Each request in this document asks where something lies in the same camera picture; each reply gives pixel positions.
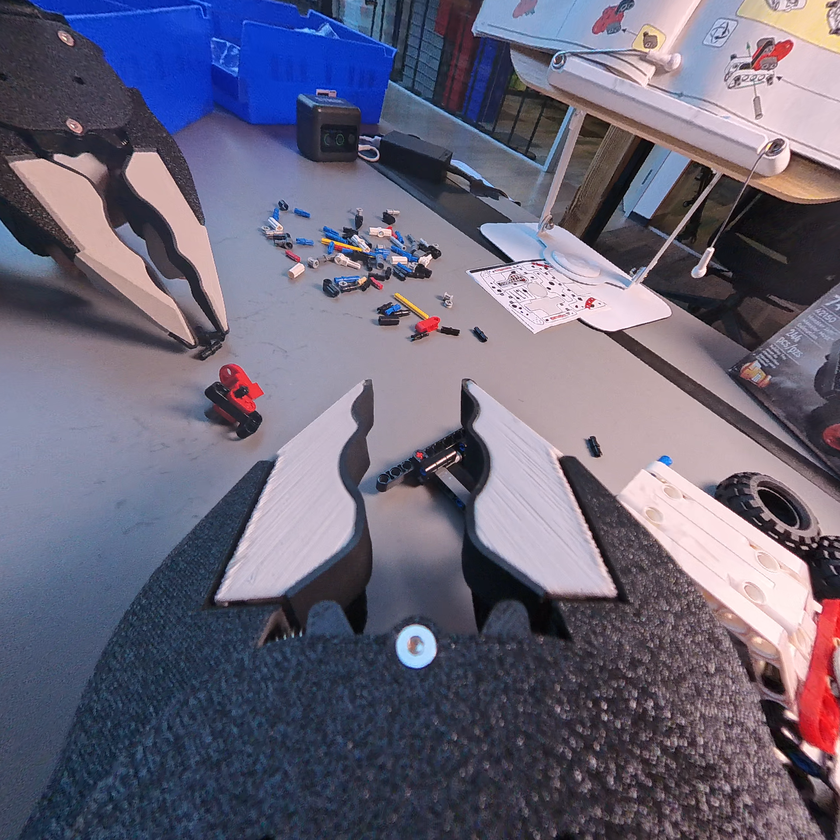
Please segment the black toy tyre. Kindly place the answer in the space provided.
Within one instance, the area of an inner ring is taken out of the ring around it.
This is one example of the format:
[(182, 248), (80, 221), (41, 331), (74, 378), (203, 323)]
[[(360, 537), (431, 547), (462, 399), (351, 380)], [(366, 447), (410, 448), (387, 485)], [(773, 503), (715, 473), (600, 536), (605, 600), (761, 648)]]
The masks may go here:
[(803, 499), (770, 476), (735, 474), (717, 486), (715, 498), (793, 553), (808, 553), (822, 536), (816, 516)]
[(823, 535), (805, 556), (808, 563), (814, 598), (839, 599), (839, 537)]

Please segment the black device with green display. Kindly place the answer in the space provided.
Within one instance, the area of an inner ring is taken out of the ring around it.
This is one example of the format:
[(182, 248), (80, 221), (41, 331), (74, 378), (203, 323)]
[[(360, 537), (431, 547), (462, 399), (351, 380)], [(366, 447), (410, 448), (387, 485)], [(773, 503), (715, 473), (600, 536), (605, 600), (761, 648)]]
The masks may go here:
[(360, 109), (345, 99), (297, 97), (297, 147), (311, 161), (356, 161), (360, 126)]

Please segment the stacked red blue crates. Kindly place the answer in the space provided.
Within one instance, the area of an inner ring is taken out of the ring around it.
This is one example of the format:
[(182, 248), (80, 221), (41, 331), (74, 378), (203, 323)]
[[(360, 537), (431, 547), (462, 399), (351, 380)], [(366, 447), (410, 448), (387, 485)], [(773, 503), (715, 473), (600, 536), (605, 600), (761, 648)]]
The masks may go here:
[(473, 1), (383, 2), (374, 33), (396, 49), (392, 80), (481, 130), (494, 130), (516, 89), (509, 47), (473, 35)]

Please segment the white printed sheet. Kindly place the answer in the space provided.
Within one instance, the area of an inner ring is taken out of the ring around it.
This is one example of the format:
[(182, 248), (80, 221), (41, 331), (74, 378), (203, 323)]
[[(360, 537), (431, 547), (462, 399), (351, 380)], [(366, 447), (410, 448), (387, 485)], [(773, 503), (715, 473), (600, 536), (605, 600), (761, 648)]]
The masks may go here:
[(610, 309), (590, 288), (541, 259), (467, 273), (532, 333)]

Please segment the white stand base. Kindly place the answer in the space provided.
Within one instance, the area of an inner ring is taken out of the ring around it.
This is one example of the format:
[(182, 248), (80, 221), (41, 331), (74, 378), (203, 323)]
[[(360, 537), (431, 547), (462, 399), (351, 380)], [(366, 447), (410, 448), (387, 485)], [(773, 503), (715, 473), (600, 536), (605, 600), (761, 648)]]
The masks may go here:
[(480, 232), (511, 263), (544, 260), (604, 300), (609, 310), (584, 315), (583, 323), (605, 332), (630, 329), (665, 319), (670, 307), (645, 286), (561, 227), (538, 233), (536, 224), (483, 224)]

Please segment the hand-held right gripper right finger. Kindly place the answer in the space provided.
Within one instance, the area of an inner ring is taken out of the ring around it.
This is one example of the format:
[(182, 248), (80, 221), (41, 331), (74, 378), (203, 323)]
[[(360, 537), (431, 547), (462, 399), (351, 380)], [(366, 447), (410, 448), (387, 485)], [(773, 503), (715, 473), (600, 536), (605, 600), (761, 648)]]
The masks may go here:
[(461, 423), (475, 487), (468, 539), (536, 595), (617, 597), (616, 585), (561, 468), (561, 452), (470, 379)]

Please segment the printed box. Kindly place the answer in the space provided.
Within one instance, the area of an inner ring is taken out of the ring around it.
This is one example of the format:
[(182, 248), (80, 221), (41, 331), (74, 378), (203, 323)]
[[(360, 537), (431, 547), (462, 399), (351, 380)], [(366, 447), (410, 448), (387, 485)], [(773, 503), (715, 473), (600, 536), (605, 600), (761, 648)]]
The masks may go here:
[(839, 470), (839, 287), (733, 365), (729, 375)]

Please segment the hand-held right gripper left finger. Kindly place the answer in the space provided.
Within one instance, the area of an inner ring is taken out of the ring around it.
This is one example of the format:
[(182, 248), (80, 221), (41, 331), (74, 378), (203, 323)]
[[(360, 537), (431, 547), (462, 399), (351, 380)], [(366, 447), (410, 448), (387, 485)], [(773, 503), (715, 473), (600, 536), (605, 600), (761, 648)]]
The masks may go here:
[(334, 600), (349, 604), (371, 578), (359, 490), (370, 466), (371, 380), (360, 382), (277, 453), (214, 595), (216, 604)]

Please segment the black power adapter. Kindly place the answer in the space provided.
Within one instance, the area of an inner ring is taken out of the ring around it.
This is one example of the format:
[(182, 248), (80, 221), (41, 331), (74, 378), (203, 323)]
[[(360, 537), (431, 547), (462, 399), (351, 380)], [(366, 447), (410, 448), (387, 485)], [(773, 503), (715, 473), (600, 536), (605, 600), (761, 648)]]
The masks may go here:
[(383, 165), (433, 183), (446, 180), (453, 155), (441, 145), (395, 130), (380, 138), (379, 153)]

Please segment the metal booklet stand frame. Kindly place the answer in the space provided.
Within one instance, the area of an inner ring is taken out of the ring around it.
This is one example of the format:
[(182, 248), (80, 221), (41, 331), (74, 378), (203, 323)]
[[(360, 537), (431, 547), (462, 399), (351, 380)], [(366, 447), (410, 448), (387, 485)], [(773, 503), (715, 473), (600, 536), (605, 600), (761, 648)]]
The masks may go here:
[(590, 104), (601, 104), (644, 128), (671, 137), (671, 147), (697, 148), (729, 166), (758, 175), (782, 173), (791, 159), (784, 138), (773, 138), (738, 121), (715, 115), (584, 59), (579, 52), (556, 52), (549, 64), (549, 83)]

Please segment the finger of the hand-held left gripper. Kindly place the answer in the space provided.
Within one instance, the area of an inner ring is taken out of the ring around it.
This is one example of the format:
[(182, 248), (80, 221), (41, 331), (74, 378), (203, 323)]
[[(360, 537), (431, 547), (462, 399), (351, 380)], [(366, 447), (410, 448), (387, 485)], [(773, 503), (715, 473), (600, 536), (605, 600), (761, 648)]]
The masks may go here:
[(122, 168), (134, 218), (155, 266), (168, 278), (183, 277), (215, 331), (228, 320), (207, 230), (155, 151), (135, 151)]
[(85, 175), (36, 157), (10, 165), (78, 247), (77, 266), (109, 284), (164, 331), (190, 348), (196, 346), (182, 311), (153, 282), (144, 260), (114, 233), (102, 198)]

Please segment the blue plastic bin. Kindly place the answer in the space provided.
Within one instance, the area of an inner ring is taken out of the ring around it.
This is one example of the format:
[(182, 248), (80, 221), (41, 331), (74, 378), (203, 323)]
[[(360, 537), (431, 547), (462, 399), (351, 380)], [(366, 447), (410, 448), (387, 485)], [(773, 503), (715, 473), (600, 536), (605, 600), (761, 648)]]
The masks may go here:
[(37, 1), (97, 43), (171, 132), (214, 110), (211, 21), (198, 2)]
[(296, 121), (301, 93), (335, 91), (378, 123), (396, 49), (279, 2), (209, 2), (216, 104), (255, 124)]

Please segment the instruction booklet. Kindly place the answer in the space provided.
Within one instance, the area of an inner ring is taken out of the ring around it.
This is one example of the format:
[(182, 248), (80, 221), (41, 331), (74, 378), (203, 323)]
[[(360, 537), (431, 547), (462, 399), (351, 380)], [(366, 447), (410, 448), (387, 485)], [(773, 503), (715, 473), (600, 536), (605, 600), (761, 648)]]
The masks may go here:
[(838, 169), (839, 4), (484, 2), (475, 35), (584, 59)]

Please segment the black white toy brick model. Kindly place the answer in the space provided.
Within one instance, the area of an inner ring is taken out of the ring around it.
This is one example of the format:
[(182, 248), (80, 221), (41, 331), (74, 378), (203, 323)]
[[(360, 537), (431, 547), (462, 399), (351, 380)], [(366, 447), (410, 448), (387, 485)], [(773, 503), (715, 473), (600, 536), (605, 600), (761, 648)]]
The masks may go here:
[[(461, 428), (418, 449), (379, 475), (378, 491), (401, 482), (440, 485), (458, 509), (466, 507), (467, 436)], [(810, 572), (783, 545), (762, 535), (717, 499), (691, 486), (662, 457), (640, 471), (619, 495), (619, 501), (675, 559), (696, 584), (719, 623), (738, 648), (744, 668), (763, 696), (764, 716), (786, 772), (821, 830), (834, 823), (834, 805), (819, 805), (817, 779), (826, 790), (827, 770), (821, 762), (834, 749), (836, 723), (827, 723), (828, 746), (812, 733), (818, 717), (816, 700), (798, 699), (805, 691), (805, 672), (816, 674), (816, 641), (821, 607), (814, 598)]]

